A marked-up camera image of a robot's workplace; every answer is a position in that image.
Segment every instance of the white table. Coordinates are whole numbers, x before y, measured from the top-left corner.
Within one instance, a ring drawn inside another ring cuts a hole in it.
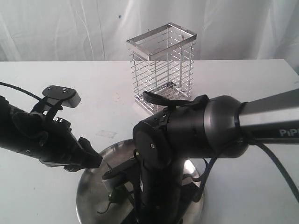
[[[68,86],[82,98],[58,115],[76,137],[100,152],[132,137],[148,114],[133,99],[129,62],[1,62],[0,79],[41,96],[50,85]],[[299,88],[299,77],[284,60],[195,61],[193,96],[230,95],[252,101]],[[36,101],[0,87],[0,95],[30,111]],[[103,131],[116,133],[103,137]],[[299,146],[271,149],[299,185]],[[197,166],[202,169],[202,162]],[[38,160],[0,149],[0,223],[76,224],[77,185],[82,171],[48,168]],[[238,159],[216,162],[206,185],[203,224],[297,224],[299,206],[272,161],[256,147]]]

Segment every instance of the stainless steel plate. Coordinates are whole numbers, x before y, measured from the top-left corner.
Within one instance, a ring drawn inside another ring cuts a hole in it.
[[[100,215],[97,211],[104,211],[108,205],[108,191],[106,190],[102,176],[108,171],[107,163],[115,167],[130,159],[135,149],[133,140],[125,140],[116,143],[100,154],[103,162],[98,169],[86,169],[82,174],[77,190],[76,209],[81,224],[120,224],[132,210],[129,200],[122,204],[112,204],[109,210]],[[184,174],[189,173],[193,177],[199,177],[199,173],[190,160],[185,161]],[[187,178],[183,184],[191,181]],[[198,224],[203,209],[204,196],[198,203],[191,203],[183,220],[185,224]]]

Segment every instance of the white curtain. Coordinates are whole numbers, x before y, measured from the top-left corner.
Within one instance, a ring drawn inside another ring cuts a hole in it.
[[[128,60],[127,39],[168,22],[198,34],[195,60],[299,72],[299,0],[0,0],[0,61]]]

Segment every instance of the chrome utensil holder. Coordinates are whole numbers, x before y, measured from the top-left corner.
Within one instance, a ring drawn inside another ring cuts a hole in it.
[[[145,102],[144,91],[168,99],[191,97],[191,75],[196,33],[169,23],[127,40],[137,103],[154,114],[163,106]]]

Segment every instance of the wire rack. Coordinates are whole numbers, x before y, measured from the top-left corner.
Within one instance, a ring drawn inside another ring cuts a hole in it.
[[[196,34],[169,23],[127,41],[132,63],[134,96],[154,114],[163,107],[143,100],[149,91],[168,99],[191,97],[193,51]]]

